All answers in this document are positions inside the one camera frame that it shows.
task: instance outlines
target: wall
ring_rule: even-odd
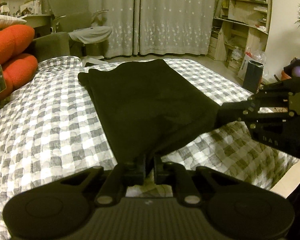
[[[266,79],[281,77],[283,67],[300,58],[300,29],[295,24],[300,0],[273,0],[269,38],[266,47]]]

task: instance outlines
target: purple ball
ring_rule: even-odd
[[[296,66],[292,69],[293,77],[300,77],[300,66]]]

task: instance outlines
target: gray and white checkered blanket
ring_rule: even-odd
[[[250,95],[197,62],[165,61],[219,104],[246,100]],[[95,68],[108,71],[119,64]],[[92,166],[101,165],[108,170],[116,165],[88,92],[78,82],[78,73],[87,71],[77,57],[49,59],[39,64],[31,82],[3,102],[0,240],[10,237],[2,210],[14,195]],[[202,134],[162,160],[181,163],[187,169],[204,165],[265,189],[270,189],[297,162],[296,158],[253,141],[241,122]],[[127,196],[171,195],[169,186],[154,185],[152,176],[144,186],[129,188]]]

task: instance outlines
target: chair armrest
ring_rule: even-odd
[[[35,56],[38,62],[54,57],[70,56],[69,35],[66,32],[59,32],[34,39],[24,53]]]
[[[94,23],[96,20],[97,20],[97,17],[99,14],[101,13],[104,13],[104,12],[108,12],[109,10],[103,10],[103,11],[98,11],[98,12],[95,12],[93,15],[92,15],[92,23]]]

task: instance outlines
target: white pillow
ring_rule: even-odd
[[[26,24],[26,22],[27,22],[26,20],[19,19],[16,17],[0,15],[0,30],[7,28],[11,25]]]

